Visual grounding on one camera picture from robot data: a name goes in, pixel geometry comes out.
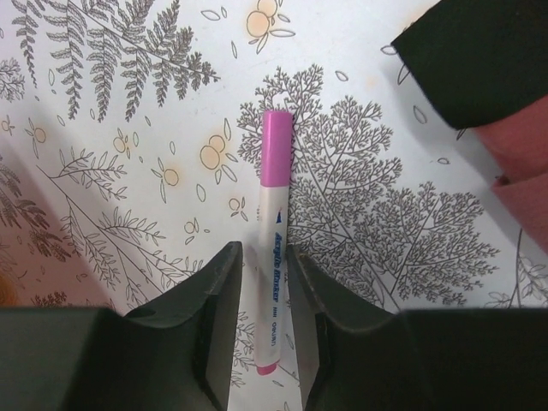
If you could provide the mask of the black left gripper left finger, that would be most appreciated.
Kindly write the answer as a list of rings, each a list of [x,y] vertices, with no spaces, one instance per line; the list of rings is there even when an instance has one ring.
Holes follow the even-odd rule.
[[[225,410],[242,245],[120,315],[106,307],[1,311],[4,410]]]

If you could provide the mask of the pink cap white marker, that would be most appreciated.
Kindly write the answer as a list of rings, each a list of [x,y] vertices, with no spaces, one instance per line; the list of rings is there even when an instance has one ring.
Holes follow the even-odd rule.
[[[281,358],[292,133],[290,113],[264,113],[257,242],[259,311],[254,334],[254,362],[260,376],[274,372]]]

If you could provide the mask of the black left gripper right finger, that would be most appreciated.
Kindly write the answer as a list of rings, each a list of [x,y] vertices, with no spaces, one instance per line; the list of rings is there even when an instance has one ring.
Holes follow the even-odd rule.
[[[388,313],[296,247],[287,266],[304,409],[546,409],[544,308]]]

